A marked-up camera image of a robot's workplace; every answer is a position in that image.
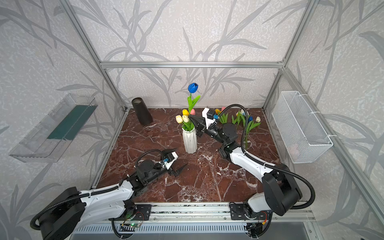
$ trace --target transparent container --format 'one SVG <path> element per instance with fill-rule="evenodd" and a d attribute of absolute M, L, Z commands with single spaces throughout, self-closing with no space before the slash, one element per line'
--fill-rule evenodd
<path fill-rule="evenodd" d="M 333 146 L 298 91 L 281 92 L 272 116 L 293 163 L 313 162 Z"/>
<path fill-rule="evenodd" d="M 22 162 L 57 162 L 97 106 L 93 97 L 68 94 L 9 155 Z"/>

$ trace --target white metal basket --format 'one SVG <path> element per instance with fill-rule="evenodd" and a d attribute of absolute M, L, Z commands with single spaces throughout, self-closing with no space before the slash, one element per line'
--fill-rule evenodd
<path fill-rule="evenodd" d="M 298 91 L 281 92 L 272 116 L 293 163 L 313 162 L 333 146 Z"/>

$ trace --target blue tulip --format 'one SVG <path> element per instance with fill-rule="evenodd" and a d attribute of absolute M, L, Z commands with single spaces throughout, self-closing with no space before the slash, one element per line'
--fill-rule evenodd
<path fill-rule="evenodd" d="M 189 86 L 188 86 L 188 91 L 190 93 L 195 93 L 197 91 L 197 88 L 199 86 L 197 85 L 197 83 L 191 83 Z"/>

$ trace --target leaf pattern wallpaper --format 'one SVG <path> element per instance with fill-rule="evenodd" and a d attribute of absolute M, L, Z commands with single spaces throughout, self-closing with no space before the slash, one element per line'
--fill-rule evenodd
<path fill-rule="evenodd" d="M 102 61 L 281 61 L 307 1 L 71 0 Z M 62 14 L 56 9 L 55 14 Z M 261 107 L 277 69 L 109 69 L 126 105 Z"/>
<path fill-rule="evenodd" d="M 383 196 L 384 1 L 317 5 L 288 63 L 298 82 Z M 384 229 L 333 150 L 310 164 L 292 164 L 271 112 L 283 77 L 266 108 L 280 157 L 316 189 L 311 206 L 325 239 L 384 239 Z"/>
<path fill-rule="evenodd" d="M 30 219 L 66 188 L 87 189 L 123 116 L 57 1 L 0 1 L 0 239 L 41 239 Z M 57 163 L 9 151 L 68 93 L 98 107 Z"/>

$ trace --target gray floor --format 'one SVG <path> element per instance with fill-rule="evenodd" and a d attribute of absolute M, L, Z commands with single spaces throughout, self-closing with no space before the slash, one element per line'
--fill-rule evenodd
<path fill-rule="evenodd" d="M 134 234 L 129 240 L 249 240 L 245 233 Z M 271 223 L 259 239 L 309 240 L 302 222 Z M 70 240 L 118 240 L 114 234 L 74 234 Z"/>

